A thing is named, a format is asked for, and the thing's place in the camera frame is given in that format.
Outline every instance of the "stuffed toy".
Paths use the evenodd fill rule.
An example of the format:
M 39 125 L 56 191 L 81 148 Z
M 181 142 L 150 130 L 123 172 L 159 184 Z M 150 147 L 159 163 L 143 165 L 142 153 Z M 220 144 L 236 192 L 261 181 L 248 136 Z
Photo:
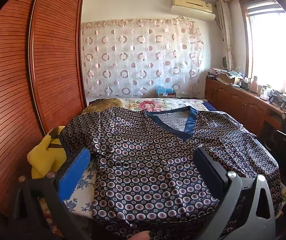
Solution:
M 49 171 L 58 171 L 66 161 L 59 134 L 65 126 L 52 129 L 27 155 L 32 165 L 32 179 L 43 178 Z

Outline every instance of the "finger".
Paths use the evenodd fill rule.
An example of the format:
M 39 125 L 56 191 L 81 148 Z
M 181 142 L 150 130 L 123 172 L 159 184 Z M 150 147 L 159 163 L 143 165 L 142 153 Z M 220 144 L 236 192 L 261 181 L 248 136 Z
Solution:
M 129 240 L 150 240 L 149 232 L 150 231 L 139 232 L 132 236 Z

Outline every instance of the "wooden wardrobe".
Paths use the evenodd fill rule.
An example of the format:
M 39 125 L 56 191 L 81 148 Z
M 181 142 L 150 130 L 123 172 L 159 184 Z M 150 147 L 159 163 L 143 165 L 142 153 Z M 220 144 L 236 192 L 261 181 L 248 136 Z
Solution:
M 9 214 L 26 155 L 85 108 L 82 0 L 9 0 L 0 10 L 0 211 Z

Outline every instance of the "bright window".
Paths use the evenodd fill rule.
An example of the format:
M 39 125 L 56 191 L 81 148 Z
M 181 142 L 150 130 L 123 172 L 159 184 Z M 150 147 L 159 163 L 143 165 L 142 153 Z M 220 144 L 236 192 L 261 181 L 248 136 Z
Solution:
M 248 76 L 257 76 L 259 84 L 286 92 L 286 13 L 275 1 L 256 0 L 253 4 L 245 4 Z

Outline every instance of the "wall-mounted air conditioner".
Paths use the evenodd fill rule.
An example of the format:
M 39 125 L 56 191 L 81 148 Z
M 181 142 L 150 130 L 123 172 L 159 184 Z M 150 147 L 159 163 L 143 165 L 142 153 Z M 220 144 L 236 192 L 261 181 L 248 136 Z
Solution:
M 213 21 L 212 5 L 201 0 L 172 0 L 171 14 Z

